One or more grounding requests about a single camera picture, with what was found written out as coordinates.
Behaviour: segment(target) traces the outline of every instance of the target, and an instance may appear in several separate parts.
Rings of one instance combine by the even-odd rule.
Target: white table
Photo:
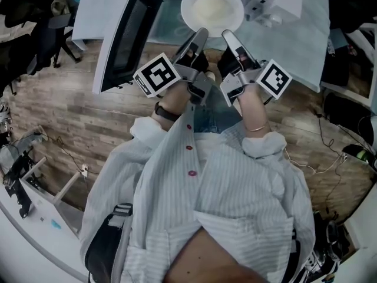
[[[127,0],[81,0],[72,40],[85,49],[82,40],[103,39],[111,15],[118,15],[125,3]],[[236,35],[254,57],[274,59],[295,80],[319,92],[329,25],[328,0],[303,0],[300,20],[271,29],[256,22],[244,21]],[[181,45],[189,33],[191,31],[181,19],[179,7],[174,5],[174,1],[165,1],[148,41]],[[221,38],[209,39],[207,46],[222,50],[226,48]]]

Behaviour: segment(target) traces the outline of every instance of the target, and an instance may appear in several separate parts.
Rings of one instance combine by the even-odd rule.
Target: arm
[[[159,102],[159,105],[170,113],[181,115],[184,113],[190,97],[191,94],[187,90],[187,82],[179,81],[168,88],[165,96]],[[173,121],[158,116],[155,112],[153,112],[151,117],[157,121],[165,131],[169,131],[174,124]]]
[[[266,108],[260,98],[259,85],[245,86],[244,93],[238,96],[246,137],[263,137],[271,132]]]

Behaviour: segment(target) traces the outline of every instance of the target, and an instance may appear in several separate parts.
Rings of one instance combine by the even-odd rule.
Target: office chair
[[[53,0],[1,0],[0,14],[5,15],[5,26],[10,28],[27,21],[39,22],[52,17]]]
[[[16,95],[12,81],[20,80],[20,75],[34,75],[42,68],[49,67],[51,58],[54,58],[54,67],[59,67],[57,61],[61,48],[75,63],[81,61],[65,43],[72,31],[64,34],[64,28],[73,25],[72,17],[67,14],[43,19],[36,24],[30,35],[0,43],[0,97],[7,85],[11,87],[12,94]]]

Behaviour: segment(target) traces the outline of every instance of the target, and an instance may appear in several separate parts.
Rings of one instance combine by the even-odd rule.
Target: white shirt
[[[207,143],[193,133],[193,114],[189,106],[168,132],[150,118],[135,121],[135,139],[110,154],[88,197],[82,258],[114,206],[130,202],[134,215],[121,282],[161,282],[201,227],[270,282],[285,274],[295,228],[301,243],[297,274],[315,231],[303,173],[283,157],[284,137],[271,132],[248,139],[239,123],[204,150],[203,167],[199,146]]]

